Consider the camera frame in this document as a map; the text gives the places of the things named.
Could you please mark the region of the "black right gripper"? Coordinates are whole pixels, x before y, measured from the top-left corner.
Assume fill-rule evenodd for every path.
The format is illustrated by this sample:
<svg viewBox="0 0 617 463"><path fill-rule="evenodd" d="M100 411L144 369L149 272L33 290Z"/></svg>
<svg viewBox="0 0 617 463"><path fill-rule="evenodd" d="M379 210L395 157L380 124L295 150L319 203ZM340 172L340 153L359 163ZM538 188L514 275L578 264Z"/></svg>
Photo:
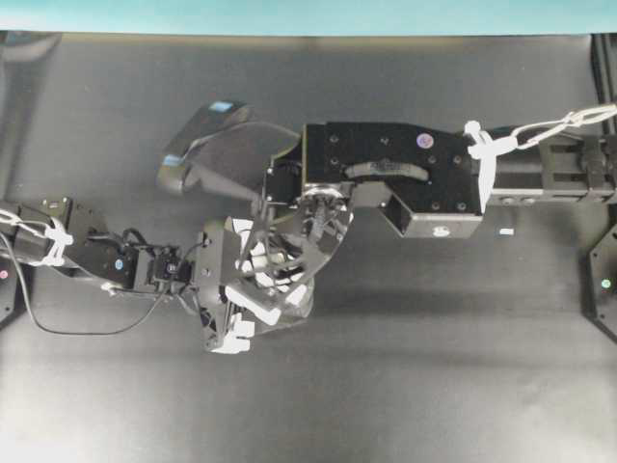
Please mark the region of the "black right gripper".
<svg viewBox="0 0 617 463"><path fill-rule="evenodd" d="M255 216L250 270L264 289L306 285L336 253L353 221L356 184L303 182L299 161L273 161Z"/></svg>

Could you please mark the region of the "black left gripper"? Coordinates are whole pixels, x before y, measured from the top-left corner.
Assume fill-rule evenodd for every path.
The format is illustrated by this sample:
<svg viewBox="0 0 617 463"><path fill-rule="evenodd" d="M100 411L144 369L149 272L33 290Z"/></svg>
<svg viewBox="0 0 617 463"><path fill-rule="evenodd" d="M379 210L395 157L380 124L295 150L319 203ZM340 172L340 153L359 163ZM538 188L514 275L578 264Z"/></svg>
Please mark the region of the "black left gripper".
<svg viewBox="0 0 617 463"><path fill-rule="evenodd" d="M242 239L228 217L207 221L189 251L165 246L148 263L146 284L180 298L199 317L207 352L232 355L251 348L255 323L226 295L241 251Z"/></svg>

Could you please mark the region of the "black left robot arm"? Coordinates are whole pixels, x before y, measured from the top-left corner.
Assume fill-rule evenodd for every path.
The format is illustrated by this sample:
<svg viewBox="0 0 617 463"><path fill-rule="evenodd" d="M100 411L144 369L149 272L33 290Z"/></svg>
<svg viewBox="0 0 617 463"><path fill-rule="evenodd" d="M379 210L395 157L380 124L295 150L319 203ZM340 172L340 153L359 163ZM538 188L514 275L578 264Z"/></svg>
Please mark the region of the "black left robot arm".
<svg viewBox="0 0 617 463"><path fill-rule="evenodd" d="M149 299L154 307L175 300L199 316L204 346L210 352L249 351L253 322L231 303L222 315L197 301L196 248L148 242L134 228L114 233L89 208L70 198L43 201L39 209L1 203L1 323L10 323L16 304L23 303L35 326L45 333L67 336L68 331L40 321L32 307L26 272L51 268L75 282L99 287L111 296Z"/></svg>

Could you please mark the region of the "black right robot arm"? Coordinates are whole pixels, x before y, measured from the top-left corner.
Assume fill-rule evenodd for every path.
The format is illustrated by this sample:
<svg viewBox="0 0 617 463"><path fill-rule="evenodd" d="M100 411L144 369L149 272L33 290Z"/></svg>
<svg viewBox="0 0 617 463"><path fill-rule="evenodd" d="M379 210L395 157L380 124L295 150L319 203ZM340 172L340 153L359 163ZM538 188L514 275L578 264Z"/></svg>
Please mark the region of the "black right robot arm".
<svg viewBox="0 0 617 463"><path fill-rule="evenodd" d="M362 208L403 238L468 238L492 205L616 202L616 139L567 123L449 133L409 123L310 123L274 155L244 269L298 286Z"/></svg>

